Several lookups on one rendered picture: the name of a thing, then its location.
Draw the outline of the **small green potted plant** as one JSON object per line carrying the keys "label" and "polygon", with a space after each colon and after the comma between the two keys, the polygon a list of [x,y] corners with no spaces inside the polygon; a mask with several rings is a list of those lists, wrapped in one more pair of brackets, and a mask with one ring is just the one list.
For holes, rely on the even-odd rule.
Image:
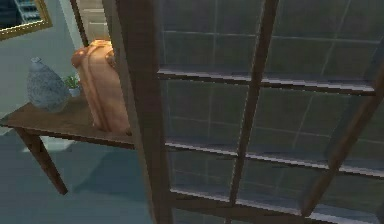
{"label": "small green potted plant", "polygon": [[76,75],[66,77],[64,79],[64,83],[67,86],[72,97],[78,97],[80,95],[79,79]]}

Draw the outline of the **gold framed wall picture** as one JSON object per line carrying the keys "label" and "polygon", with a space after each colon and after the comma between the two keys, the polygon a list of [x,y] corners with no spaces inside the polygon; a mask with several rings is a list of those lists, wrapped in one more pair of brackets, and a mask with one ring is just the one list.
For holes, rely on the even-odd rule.
{"label": "gold framed wall picture", "polygon": [[51,26],[44,0],[0,0],[0,41]]}

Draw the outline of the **brown wooden glass shelf unit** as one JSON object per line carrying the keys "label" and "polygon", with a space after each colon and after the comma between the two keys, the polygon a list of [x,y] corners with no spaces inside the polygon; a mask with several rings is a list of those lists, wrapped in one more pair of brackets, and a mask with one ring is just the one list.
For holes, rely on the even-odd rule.
{"label": "brown wooden glass shelf unit", "polygon": [[173,224],[174,208],[207,215],[221,216],[227,221],[242,219],[259,224],[328,224],[312,219],[315,206],[331,179],[340,171],[357,137],[384,100],[384,58],[376,63],[377,77],[370,84],[368,97],[355,104],[357,110],[341,126],[342,134],[331,151],[325,171],[309,191],[303,194],[300,211],[290,213],[260,204],[237,202],[241,173],[246,158],[253,118],[265,69],[279,0],[266,0],[262,9],[260,37],[255,45],[251,80],[243,114],[243,123],[228,200],[192,193],[177,192],[170,187],[165,138],[163,134],[160,99],[159,63],[157,58],[155,4],[157,0],[102,0],[112,40],[116,69],[121,82],[123,99],[138,152],[148,204],[155,224]]}

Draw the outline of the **white room door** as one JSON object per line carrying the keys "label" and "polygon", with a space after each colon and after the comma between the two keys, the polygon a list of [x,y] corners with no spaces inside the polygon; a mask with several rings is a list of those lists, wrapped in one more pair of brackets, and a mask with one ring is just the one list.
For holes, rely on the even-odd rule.
{"label": "white room door", "polygon": [[82,44],[96,39],[109,40],[109,31],[102,0],[69,0]]}

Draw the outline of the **orange clay statue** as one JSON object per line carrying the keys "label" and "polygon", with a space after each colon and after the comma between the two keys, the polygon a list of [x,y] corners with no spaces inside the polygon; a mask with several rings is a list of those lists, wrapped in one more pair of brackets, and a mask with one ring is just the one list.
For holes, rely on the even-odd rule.
{"label": "orange clay statue", "polygon": [[109,40],[96,39],[72,55],[93,126],[104,132],[131,134],[114,50]]}

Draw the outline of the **brown wooden side table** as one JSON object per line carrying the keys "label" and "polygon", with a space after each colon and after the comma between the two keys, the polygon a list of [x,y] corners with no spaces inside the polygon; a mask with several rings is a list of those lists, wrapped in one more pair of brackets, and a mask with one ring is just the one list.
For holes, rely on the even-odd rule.
{"label": "brown wooden side table", "polygon": [[27,103],[0,119],[0,127],[14,129],[45,172],[56,190],[68,190],[55,167],[41,136],[133,149],[131,136],[97,130],[84,97],[72,98],[64,110],[49,113]]}

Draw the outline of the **grey speckled vase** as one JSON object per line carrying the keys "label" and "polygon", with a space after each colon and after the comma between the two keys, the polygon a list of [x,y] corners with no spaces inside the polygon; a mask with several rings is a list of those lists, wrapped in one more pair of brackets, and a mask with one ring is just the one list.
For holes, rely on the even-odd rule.
{"label": "grey speckled vase", "polygon": [[70,93],[61,77],[45,65],[41,58],[34,57],[27,76],[27,96],[36,108],[58,113],[66,106]]}

